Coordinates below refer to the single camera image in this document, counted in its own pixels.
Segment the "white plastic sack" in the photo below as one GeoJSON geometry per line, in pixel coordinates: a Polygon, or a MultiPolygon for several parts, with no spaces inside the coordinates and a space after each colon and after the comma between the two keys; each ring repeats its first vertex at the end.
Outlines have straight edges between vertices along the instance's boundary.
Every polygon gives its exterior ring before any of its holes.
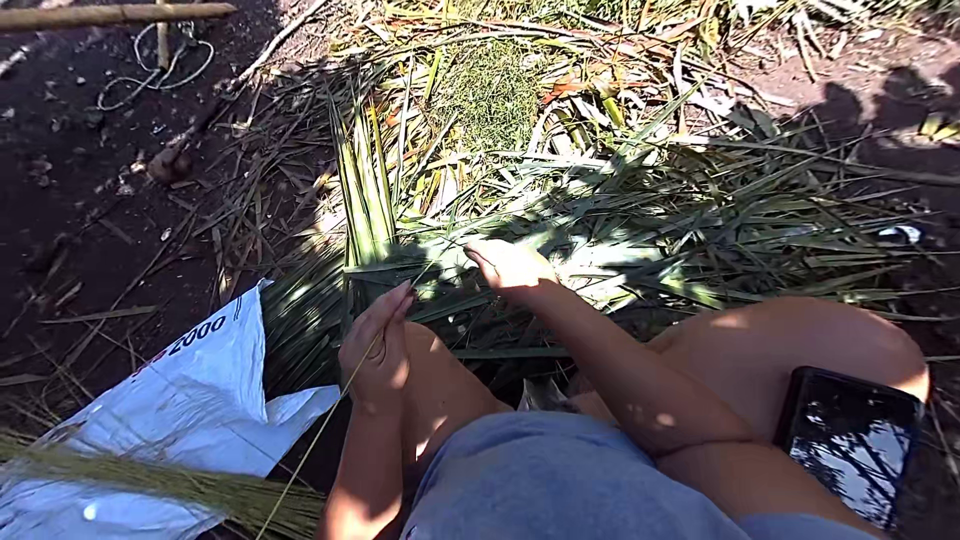
{"type": "MultiPolygon", "coordinates": [[[[264,403],[261,282],[37,444],[266,477],[340,395],[336,386],[264,403]]],[[[0,538],[194,538],[226,516],[89,483],[0,471],[0,538]]]]}

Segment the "knee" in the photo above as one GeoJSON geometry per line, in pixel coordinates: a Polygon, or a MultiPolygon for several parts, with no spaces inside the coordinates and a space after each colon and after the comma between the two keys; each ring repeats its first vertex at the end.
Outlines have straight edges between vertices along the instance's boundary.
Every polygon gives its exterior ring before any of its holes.
{"type": "Polygon", "coordinates": [[[810,347],[838,358],[845,369],[836,371],[869,380],[869,375],[877,375],[891,386],[926,397],[929,380],[920,346],[875,313],[840,302],[786,296],[745,307],[744,314],[748,325],[781,340],[784,347],[810,347]]]}

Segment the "hand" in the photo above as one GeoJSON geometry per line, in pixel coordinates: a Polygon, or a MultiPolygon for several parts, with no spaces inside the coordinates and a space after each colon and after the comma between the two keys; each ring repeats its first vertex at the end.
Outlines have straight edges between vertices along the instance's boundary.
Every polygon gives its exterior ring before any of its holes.
{"type": "Polygon", "coordinates": [[[407,281],[377,298],[353,321],[339,358],[344,380],[353,377],[349,392],[354,407],[372,415],[399,414],[410,373],[403,319],[413,303],[413,287],[407,281]]]}
{"type": "Polygon", "coordinates": [[[523,301],[543,281],[556,283],[550,262],[536,251],[503,240],[473,240],[464,249],[497,294],[523,301]]]}

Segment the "leg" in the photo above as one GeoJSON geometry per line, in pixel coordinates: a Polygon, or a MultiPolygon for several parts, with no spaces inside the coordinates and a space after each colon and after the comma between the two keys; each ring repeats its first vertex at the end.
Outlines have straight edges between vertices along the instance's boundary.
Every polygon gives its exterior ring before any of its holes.
{"type": "Polygon", "coordinates": [[[407,323],[406,337],[410,376],[403,389],[403,462],[419,478],[454,431],[481,416],[513,409],[498,401],[427,327],[407,323]]]}
{"type": "MultiPolygon", "coordinates": [[[[713,390],[767,440],[790,372],[799,366],[885,384],[920,400],[929,388],[923,353],[906,332],[863,309],[812,298],[702,313],[647,346],[713,390]]],[[[601,408],[594,396],[577,397],[584,412],[601,408]]]]}

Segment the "rope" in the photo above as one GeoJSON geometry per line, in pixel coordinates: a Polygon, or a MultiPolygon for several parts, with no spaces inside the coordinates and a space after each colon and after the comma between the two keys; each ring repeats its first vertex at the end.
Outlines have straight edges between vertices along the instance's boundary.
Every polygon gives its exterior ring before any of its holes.
{"type": "Polygon", "coordinates": [[[140,41],[144,36],[147,35],[148,32],[156,29],[156,23],[151,24],[141,30],[140,33],[136,35],[136,39],[133,40],[133,53],[136,55],[136,62],[140,65],[141,69],[150,73],[150,75],[146,79],[142,80],[135,79],[133,77],[117,77],[116,79],[110,81],[102,90],[100,90],[100,94],[97,96],[97,109],[102,111],[120,109],[136,99],[136,96],[140,95],[140,92],[145,89],[157,91],[172,90],[173,88],[178,88],[180,86],[189,84],[197,77],[200,77],[204,71],[206,71],[206,68],[213,61],[213,55],[216,52],[213,48],[213,45],[208,41],[194,38],[194,27],[192,22],[180,23],[177,26],[180,28],[180,31],[186,35],[187,39],[180,44],[180,47],[177,48],[177,52],[174,53],[174,57],[170,60],[170,69],[164,72],[160,67],[150,67],[146,62],[143,61],[143,56],[140,54],[140,41]],[[170,78],[170,75],[173,74],[175,69],[177,69],[177,62],[180,60],[180,57],[182,57],[189,49],[192,49],[196,46],[206,47],[207,49],[207,55],[204,63],[193,73],[184,77],[183,79],[180,79],[175,83],[165,84],[167,79],[170,78]],[[104,98],[107,96],[107,92],[109,92],[114,86],[121,83],[134,83],[136,88],[127,97],[123,98],[117,103],[104,105],[104,98]]]}

